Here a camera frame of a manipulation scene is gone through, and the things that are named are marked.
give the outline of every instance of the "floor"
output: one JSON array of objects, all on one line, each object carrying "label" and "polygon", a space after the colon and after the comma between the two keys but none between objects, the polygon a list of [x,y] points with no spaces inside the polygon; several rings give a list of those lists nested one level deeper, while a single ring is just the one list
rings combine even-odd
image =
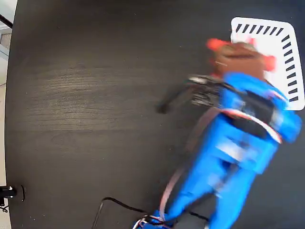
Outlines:
[{"label": "floor", "polygon": [[[10,48],[11,33],[1,36],[0,43],[6,48]],[[5,91],[6,84],[0,85],[0,186],[6,186],[5,175],[5,155],[4,155],[4,113],[5,113]],[[10,229],[10,213],[0,210],[0,229]]]}]

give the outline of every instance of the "white wall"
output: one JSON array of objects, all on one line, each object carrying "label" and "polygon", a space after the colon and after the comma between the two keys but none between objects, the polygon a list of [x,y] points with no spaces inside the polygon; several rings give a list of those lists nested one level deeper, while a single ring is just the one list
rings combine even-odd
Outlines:
[{"label": "white wall", "polygon": [[0,14],[14,22],[17,0],[0,0]]},{"label": "white wall", "polygon": [[[17,0],[0,0],[0,14],[9,21],[14,22],[16,5]],[[0,22],[0,34],[7,33],[8,31],[10,31],[8,27]],[[0,85],[6,83],[7,68],[8,61],[7,59],[3,59],[3,54],[0,53]]]}]

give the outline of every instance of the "table surface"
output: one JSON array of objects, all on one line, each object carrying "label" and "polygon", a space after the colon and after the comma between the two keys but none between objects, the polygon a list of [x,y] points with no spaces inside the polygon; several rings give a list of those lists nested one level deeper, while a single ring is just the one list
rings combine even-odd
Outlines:
[{"label": "table surface", "polygon": [[[90,228],[102,197],[153,210],[202,110],[154,105],[189,73],[208,73],[210,37],[231,19],[286,21],[304,62],[301,0],[19,1],[7,77],[5,152],[12,229]],[[250,191],[235,228],[305,224],[304,130],[284,144]],[[107,204],[98,228],[139,215]]]}]

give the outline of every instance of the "black cable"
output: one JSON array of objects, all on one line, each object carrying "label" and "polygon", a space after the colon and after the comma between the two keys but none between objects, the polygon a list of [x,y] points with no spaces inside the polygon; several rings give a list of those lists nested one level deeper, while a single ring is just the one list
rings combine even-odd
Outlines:
[{"label": "black cable", "polygon": [[8,213],[8,210],[7,210],[8,207],[9,206],[7,205],[5,207],[0,207],[0,209],[2,209],[3,212]]},{"label": "black cable", "polygon": [[[126,209],[128,209],[128,210],[132,210],[132,211],[144,213],[145,215],[147,215],[147,218],[148,218],[148,219],[156,220],[155,218],[151,218],[151,217],[149,216],[149,214],[147,213],[147,211],[145,211],[145,210],[142,210],[142,209],[139,209],[139,208],[131,207],[131,206],[129,206],[129,205],[127,205],[127,204],[124,204],[123,202],[120,202],[119,200],[117,200],[117,199],[115,199],[115,198],[112,198],[112,197],[105,197],[105,198],[103,198],[103,199],[101,200],[99,209],[98,209],[98,211],[97,211],[97,213],[96,213],[96,216],[95,216],[95,218],[94,218],[94,222],[93,222],[93,224],[92,224],[91,229],[95,229],[95,228],[96,228],[97,220],[99,219],[100,213],[101,213],[102,208],[103,208],[103,206],[104,206],[104,202],[105,202],[106,200],[110,200],[110,201],[112,201],[112,202],[114,202],[114,203],[116,203],[116,204],[118,204],[118,205],[120,205],[120,206],[122,206],[123,208],[126,208]],[[199,215],[199,214],[197,214],[197,213],[195,213],[195,212],[192,212],[192,211],[188,211],[187,213],[189,213],[191,216],[195,216],[195,217],[198,217],[198,218],[203,219],[203,220],[206,220],[206,221],[209,220],[207,217],[201,216],[201,215]],[[159,222],[149,222],[149,224],[155,225],[155,226],[158,226],[158,225],[159,225],[159,226],[160,226],[160,225],[167,225],[167,224],[171,224],[171,223],[173,223],[173,222],[176,222],[177,219],[178,219],[179,217],[180,217],[180,216],[178,216],[178,217],[176,217],[176,218],[174,218],[174,219],[168,220],[168,221],[164,221],[164,222],[161,222],[161,221],[159,221]]]},{"label": "black cable", "polygon": [[13,23],[11,23],[9,20],[7,20],[5,17],[3,17],[1,14],[0,14],[0,21],[3,22],[4,24],[6,24],[11,29],[13,28]]}]

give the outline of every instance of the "wood grain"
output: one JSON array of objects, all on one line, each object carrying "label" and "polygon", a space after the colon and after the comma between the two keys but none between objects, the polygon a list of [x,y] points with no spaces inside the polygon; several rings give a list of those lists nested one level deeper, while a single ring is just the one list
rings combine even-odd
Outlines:
[{"label": "wood grain", "polygon": [[[229,39],[235,16],[294,23],[302,53],[299,7],[273,0],[19,1],[5,147],[8,183],[22,183],[27,200],[10,202],[12,229],[89,228],[105,196],[156,209],[168,178],[189,158],[182,148],[202,112],[186,105],[156,114],[158,100],[187,74],[209,71],[205,41]],[[304,146],[293,147],[293,155],[287,147],[278,152],[254,184],[238,228],[305,223]],[[278,176],[283,167],[289,179]],[[137,217],[105,207],[99,228],[125,229]]]}]

